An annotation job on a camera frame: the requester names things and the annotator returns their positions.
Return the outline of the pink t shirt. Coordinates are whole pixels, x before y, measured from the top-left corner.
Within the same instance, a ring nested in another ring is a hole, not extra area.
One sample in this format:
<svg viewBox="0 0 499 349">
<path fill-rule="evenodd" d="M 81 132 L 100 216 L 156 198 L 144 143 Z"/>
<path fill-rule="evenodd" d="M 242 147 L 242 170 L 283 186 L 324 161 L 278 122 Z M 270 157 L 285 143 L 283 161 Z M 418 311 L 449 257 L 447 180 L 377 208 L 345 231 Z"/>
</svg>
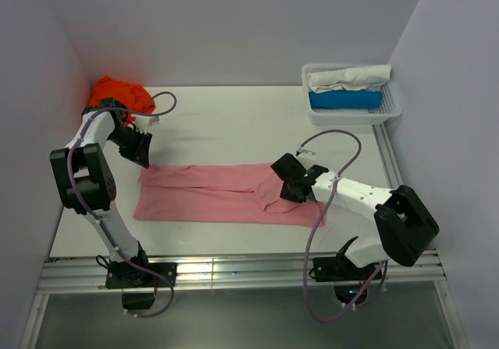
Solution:
<svg viewBox="0 0 499 349">
<path fill-rule="evenodd" d="M 151 166 L 142 170 L 133 217 L 142 221 L 312 227 L 324 205 L 280 197 L 269 163 Z"/>
</svg>

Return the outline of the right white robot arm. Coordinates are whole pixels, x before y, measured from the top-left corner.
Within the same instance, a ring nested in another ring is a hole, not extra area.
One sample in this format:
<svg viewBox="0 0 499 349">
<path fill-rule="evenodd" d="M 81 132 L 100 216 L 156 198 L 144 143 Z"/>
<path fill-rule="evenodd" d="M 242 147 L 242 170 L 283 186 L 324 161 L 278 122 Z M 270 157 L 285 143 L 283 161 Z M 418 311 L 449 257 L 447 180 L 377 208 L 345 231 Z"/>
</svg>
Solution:
<svg viewBox="0 0 499 349">
<path fill-rule="evenodd" d="M 335 256 L 345 278 L 355 278 L 364 267 L 386 260 L 412 267 L 439 234 L 437 222 L 407 185 L 396 189 L 366 185 L 320 165 L 305 167 L 290 153 L 271 169 L 283 182 L 281 198 L 324 205 L 331 201 L 375 225 L 373 234 L 353 234 Z"/>
</svg>

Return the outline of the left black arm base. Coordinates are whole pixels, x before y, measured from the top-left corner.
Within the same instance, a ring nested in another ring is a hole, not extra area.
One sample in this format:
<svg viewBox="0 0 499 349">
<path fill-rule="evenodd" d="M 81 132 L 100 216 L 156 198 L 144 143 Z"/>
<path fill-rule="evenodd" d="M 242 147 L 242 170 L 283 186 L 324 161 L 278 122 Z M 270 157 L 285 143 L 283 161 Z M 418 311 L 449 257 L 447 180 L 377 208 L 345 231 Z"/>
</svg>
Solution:
<svg viewBox="0 0 499 349">
<path fill-rule="evenodd" d="M 107 290 L 122 290 L 122 307 L 133 311 L 149 310 L 155 303 L 159 287 L 174 287 L 177 275 L 176 263 L 150 263 L 144 251 L 131 261 L 154 274 L 138 270 L 126 262 L 107 260 L 102 255 L 95 257 L 97 265 L 106 270 L 104 287 Z"/>
</svg>

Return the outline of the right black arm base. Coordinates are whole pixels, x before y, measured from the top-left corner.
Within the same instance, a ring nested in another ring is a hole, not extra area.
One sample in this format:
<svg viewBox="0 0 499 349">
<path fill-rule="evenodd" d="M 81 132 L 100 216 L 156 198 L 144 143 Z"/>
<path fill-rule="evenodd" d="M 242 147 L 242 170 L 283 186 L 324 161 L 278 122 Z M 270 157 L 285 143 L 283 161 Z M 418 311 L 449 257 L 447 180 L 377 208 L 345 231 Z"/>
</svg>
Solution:
<svg viewBox="0 0 499 349">
<path fill-rule="evenodd" d="M 357 286 L 345 284 L 334 287 L 336 298 L 341 303 L 347 304 L 373 274 L 377 264 L 371 263 L 363 268 L 358 268 L 346 258 L 344 253 L 344 251 L 340 251 L 336 256 L 313 258 L 313 267 L 308 272 L 308 276 L 317 283 L 356 281 Z"/>
</svg>

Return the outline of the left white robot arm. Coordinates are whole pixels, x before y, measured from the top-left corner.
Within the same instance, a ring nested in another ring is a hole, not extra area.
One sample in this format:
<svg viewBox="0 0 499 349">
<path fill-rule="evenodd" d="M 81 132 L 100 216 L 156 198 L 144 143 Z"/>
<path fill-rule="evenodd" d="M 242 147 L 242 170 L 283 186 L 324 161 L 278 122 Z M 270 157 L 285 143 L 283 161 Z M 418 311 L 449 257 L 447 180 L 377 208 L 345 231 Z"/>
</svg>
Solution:
<svg viewBox="0 0 499 349">
<path fill-rule="evenodd" d="M 110 140 L 121 157 L 149 167 L 152 135 L 129 127 L 125 109 L 111 97 L 86 107 L 79 131 L 66 147 L 51 151 L 50 163 L 63 206 L 89 221 L 109 251 L 108 261 L 97 257 L 100 266 L 116 280 L 143 286 L 151 279 L 152 267 L 117 210 L 115 179 L 103 153 Z"/>
</svg>

